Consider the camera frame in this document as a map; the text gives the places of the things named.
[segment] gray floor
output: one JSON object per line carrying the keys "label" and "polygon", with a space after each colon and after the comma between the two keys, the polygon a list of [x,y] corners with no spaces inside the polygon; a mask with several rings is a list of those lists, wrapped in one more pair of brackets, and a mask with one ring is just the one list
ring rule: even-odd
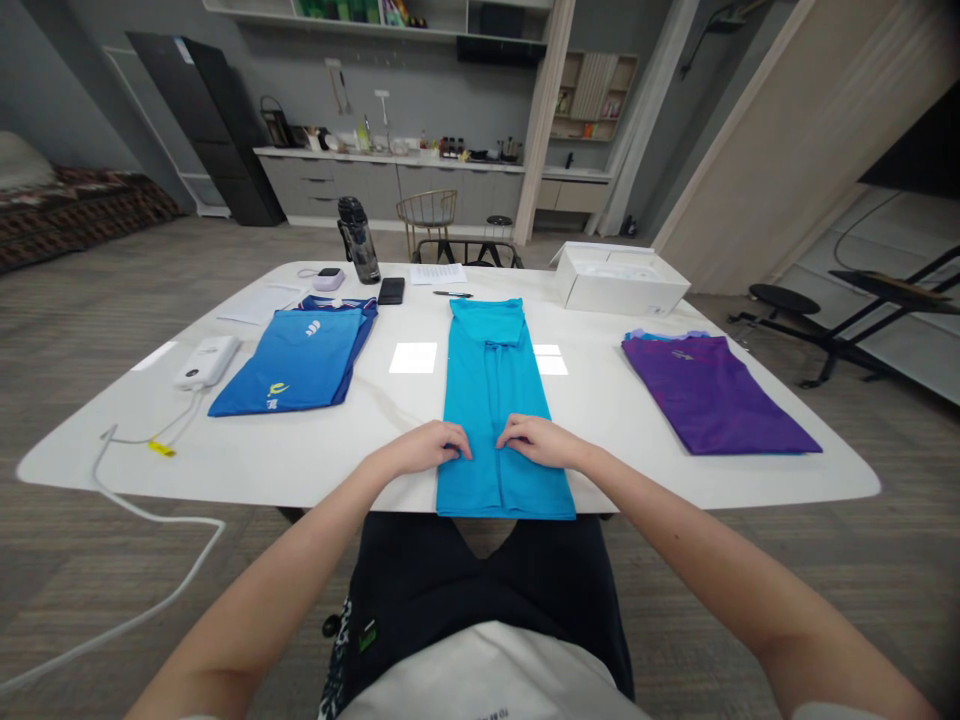
{"label": "gray floor", "polygon": [[[543,267],[569,236],[523,253]],[[381,259],[402,236],[377,236]],[[20,484],[23,454],[59,422],[203,312],[291,260],[339,259],[329,231],[241,228],[188,218],[0,277],[0,680],[141,612],[179,583],[205,530],[159,527],[91,494]],[[715,321],[743,299],[692,297]],[[820,354],[755,332],[757,358],[789,385]],[[960,466],[956,409],[900,382],[864,385],[841,366],[803,398],[876,469],[878,497],[716,513],[839,607],[935,703],[955,681]],[[159,513],[210,514],[228,529],[197,581],[146,626],[0,698],[2,718],[121,715],[212,600],[285,528],[271,508],[146,500]],[[471,521],[487,554],[508,525]],[[775,717],[754,660],[627,523],[605,526],[641,706],[659,718]],[[356,542],[256,699],[258,717],[316,715],[330,642],[323,619],[344,595]]]}

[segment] white shirt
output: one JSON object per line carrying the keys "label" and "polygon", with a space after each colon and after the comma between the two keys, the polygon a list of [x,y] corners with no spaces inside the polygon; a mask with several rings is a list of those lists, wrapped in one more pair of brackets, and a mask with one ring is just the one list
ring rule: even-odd
{"label": "white shirt", "polygon": [[[650,720],[583,648],[495,621],[461,630],[397,663],[340,714],[342,720],[594,717]],[[808,703],[792,720],[882,719]]]}

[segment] black shorts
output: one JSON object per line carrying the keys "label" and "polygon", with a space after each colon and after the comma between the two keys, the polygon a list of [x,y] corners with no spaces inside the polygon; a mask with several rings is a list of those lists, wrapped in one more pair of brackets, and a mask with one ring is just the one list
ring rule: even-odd
{"label": "black shorts", "polygon": [[634,700],[620,606],[596,515],[520,520],[486,560],[449,518],[370,513],[350,581],[343,706],[394,664],[477,623],[499,620],[579,645]]}

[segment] sleeve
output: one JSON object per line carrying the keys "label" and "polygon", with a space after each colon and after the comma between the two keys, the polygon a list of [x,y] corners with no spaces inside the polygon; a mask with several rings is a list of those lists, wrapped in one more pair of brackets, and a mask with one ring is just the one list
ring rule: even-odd
{"label": "sleeve", "polygon": [[810,702],[798,707],[790,720],[884,720],[879,715],[845,705]]}

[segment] water bottle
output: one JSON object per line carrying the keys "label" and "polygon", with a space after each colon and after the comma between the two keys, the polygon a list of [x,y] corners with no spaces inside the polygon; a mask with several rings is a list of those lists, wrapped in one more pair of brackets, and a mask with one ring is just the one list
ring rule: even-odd
{"label": "water bottle", "polygon": [[337,201],[337,210],[340,212],[337,227],[343,238],[343,248],[347,251],[347,260],[352,260],[357,268],[357,277],[364,285],[380,282],[380,264],[363,205],[355,197],[342,197]]}

